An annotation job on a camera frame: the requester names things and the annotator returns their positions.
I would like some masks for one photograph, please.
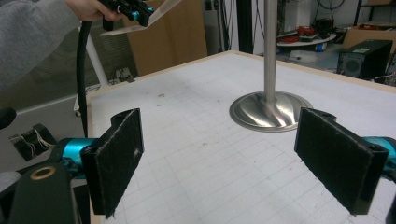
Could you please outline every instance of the metal pole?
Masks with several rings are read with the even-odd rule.
[[[275,99],[277,1],[264,1],[264,101]]]

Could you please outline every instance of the black plastic bracket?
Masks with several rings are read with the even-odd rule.
[[[365,215],[389,152],[335,119],[326,112],[302,108],[294,150],[350,214]]]

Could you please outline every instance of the floor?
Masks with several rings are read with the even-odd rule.
[[[32,130],[37,123],[44,125],[57,141],[68,137],[83,137],[84,132],[80,118],[75,115],[74,104],[75,97],[70,96],[57,102],[18,111],[15,120],[0,130],[0,172],[19,170],[48,157],[48,153],[43,153],[26,162],[8,140],[10,136]]]
[[[284,62],[332,71],[336,68],[338,50],[341,47],[342,45],[339,44],[328,45],[323,52],[315,52],[316,60],[311,63],[291,61],[289,59],[290,49],[283,49],[276,55],[276,58]],[[48,153],[43,153],[39,157],[26,162],[8,140],[14,134],[32,130],[32,126],[37,123],[43,124],[57,141],[69,137],[83,137],[80,118],[76,117],[73,110],[74,103],[75,97],[69,96],[57,102],[49,102],[45,105],[18,111],[18,116],[14,122],[4,130],[0,130],[0,172],[18,170],[38,161],[43,161],[48,157]]]

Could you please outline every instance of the electronic device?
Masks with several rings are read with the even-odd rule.
[[[385,74],[389,60],[391,40],[365,40],[339,53],[337,74],[374,80]]]

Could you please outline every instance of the table surface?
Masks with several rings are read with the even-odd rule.
[[[354,217],[296,155],[295,130],[233,122],[233,101],[262,90],[262,57],[228,51],[91,94],[90,136],[140,108],[146,150],[115,216],[93,223],[384,223],[392,182],[381,178],[369,214]],[[357,135],[396,138],[395,88],[277,62],[276,90]]]

